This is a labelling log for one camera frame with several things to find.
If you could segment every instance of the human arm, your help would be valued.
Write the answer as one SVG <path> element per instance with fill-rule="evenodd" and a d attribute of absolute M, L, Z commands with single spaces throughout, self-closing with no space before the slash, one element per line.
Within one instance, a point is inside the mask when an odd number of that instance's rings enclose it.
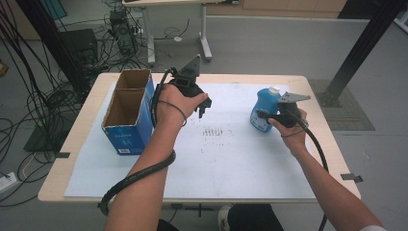
<path fill-rule="evenodd" d="M 306 112 L 299 111 L 305 118 Z M 285 145 L 299 162 L 320 207 L 336 230 L 360 230 L 369 225 L 382 227 L 370 209 L 334 179 L 308 152 L 305 145 L 306 133 L 298 133 L 302 128 L 286 128 L 274 119 L 269 122 L 279 130 Z"/>
<path fill-rule="evenodd" d="M 164 85 L 159 100 L 173 104 L 188 117 L 207 97 L 206 93 L 194 98 L 184 97 L 173 85 Z M 165 160 L 173 150 L 185 118 L 167 103 L 158 103 L 155 130 L 128 175 Z M 167 167 L 118 193 L 108 214 L 105 230 L 156 230 L 162 210 L 166 174 Z"/>

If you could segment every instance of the spray bottle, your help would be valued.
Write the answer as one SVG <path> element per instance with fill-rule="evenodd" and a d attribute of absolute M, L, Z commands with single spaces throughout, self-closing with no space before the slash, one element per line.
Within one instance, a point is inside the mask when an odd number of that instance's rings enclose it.
<path fill-rule="evenodd" d="M 281 97 L 279 88 L 269 87 L 268 89 L 262 89 L 258 91 L 258 101 L 252 109 L 249 122 L 261 132 L 267 133 L 272 128 L 272 125 L 268 124 L 264 118 L 259 118 L 257 110 L 262 110 L 270 115 L 276 115 L 278 113 L 277 100 Z"/>

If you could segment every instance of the black tape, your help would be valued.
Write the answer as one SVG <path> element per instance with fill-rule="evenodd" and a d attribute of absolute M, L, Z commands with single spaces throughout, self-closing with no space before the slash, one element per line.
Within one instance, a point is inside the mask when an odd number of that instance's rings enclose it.
<path fill-rule="evenodd" d="M 363 177 L 356 176 L 353 173 L 341 174 L 343 180 L 353 180 L 355 183 L 363 182 Z"/>
<path fill-rule="evenodd" d="M 70 154 L 71 154 L 70 152 L 59 152 L 56 155 L 56 158 L 69 158 Z"/>

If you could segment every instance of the floor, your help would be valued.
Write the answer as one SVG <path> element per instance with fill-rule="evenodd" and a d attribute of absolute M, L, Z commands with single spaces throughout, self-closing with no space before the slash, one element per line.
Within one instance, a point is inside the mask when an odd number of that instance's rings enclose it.
<path fill-rule="evenodd" d="M 207 38 L 214 57 L 210 62 L 202 61 L 201 73 L 283 74 L 332 79 L 368 22 L 210 16 L 207 23 Z M 157 64 L 153 71 L 182 67 L 202 53 L 197 33 L 191 29 L 199 22 L 192 20 L 190 25 L 182 41 L 157 40 Z M 40 43 L 30 41 L 30 44 L 44 59 Z M 1 59 L 11 66 L 7 75 L 0 78 L 0 117 L 17 123 L 28 112 L 28 91 L 2 43 L 0 51 Z M 31 56 L 27 57 L 33 61 L 39 87 L 47 90 L 39 64 L 35 64 Z M 351 172 L 364 179 L 358 183 L 362 200 L 388 230 L 404 230 L 408 226 L 407 61 L 408 35 L 393 24 L 347 86 L 375 131 L 334 132 Z M 52 60 L 50 65 L 53 71 L 58 71 Z M 2 130 L 8 126 L 4 120 L 0 120 L 0 125 Z M 29 163 L 32 156 L 23 150 L 34 127 L 33 122 L 26 122 L 17 129 L 7 157 L 0 163 L 2 172 L 16 172 L 20 168 L 20 174 L 27 175 L 40 166 L 36 161 Z M 41 168 L 33 178 L 40 178 L 50 167 Z M 35 196 L 43 180 L 23 184 L 10 198 L 5 198 L 6 194 L 16 187 L 0 194 L 1 230 L 103 228 L 105 218 L 94 203 L 44 203 L 35 198 L 21 205 L 4 207 Z M 217 230 L 217 206 L 212 208 L 215 210 L 203 211 L 201 217 L 196 211 L 180 210 L 172 224 L 180 230 Z M 314 204 L 276 204 L 273 208 L 286 230 L 317 230 L 322 217 L 319 205 Z M 173 214 L 174 210 L 164 207 L 164 219 L 171 219 Z M 325 230 L 334 229 L 327 223 Z"/>

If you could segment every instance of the cardboard box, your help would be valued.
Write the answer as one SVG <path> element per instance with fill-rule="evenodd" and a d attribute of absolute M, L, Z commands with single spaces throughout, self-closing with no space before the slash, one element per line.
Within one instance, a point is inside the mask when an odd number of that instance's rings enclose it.
<path fill-rule="evenodd" d="M 150 70 L 123 70 L 117 80 L 102 130 L 119 155 L 140 155 L 150 141 L 153 124 L 150 100 L 154 87 Z"/>

